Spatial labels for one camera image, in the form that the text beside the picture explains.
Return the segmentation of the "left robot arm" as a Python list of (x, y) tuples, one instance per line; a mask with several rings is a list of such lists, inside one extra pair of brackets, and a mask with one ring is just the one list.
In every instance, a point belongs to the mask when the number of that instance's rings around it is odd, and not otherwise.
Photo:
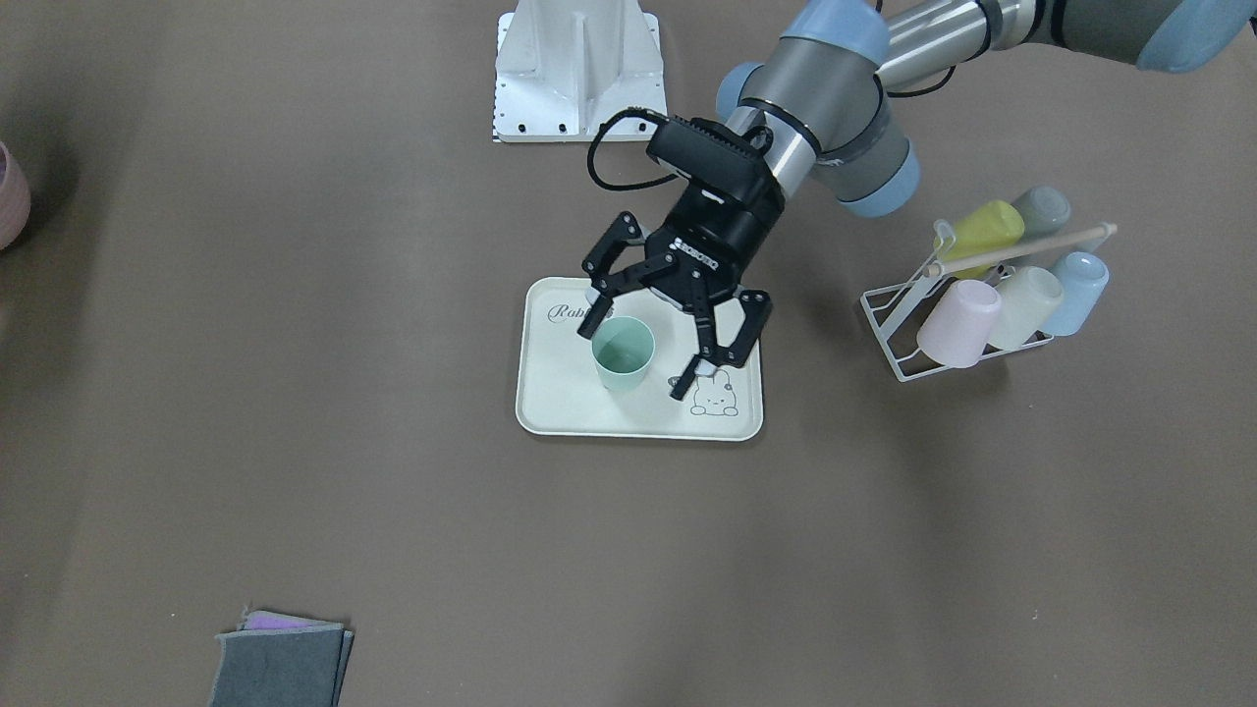
[(1252, 1), (925, 1), (882, 18), (866, 1), (811, 1), (769, 59), (722, 81), (718, 120), (618, 111), (654, 125), (646, 155), (686, 182), (662, 224), (645, 231), (621, 214), (585, 255), (592, 338), (634, 291), (691, 316), (696, 351), (672, 398), (696, 377), (743, 367), (771, 316), (771, 297), (742, 286), (750, 259), (807, 177), (862, 218), (913, 198), (920, 167), (892, 116), (906, 86), (1024, 43), (1185, 73), (1216, 58), (1254, 23)]

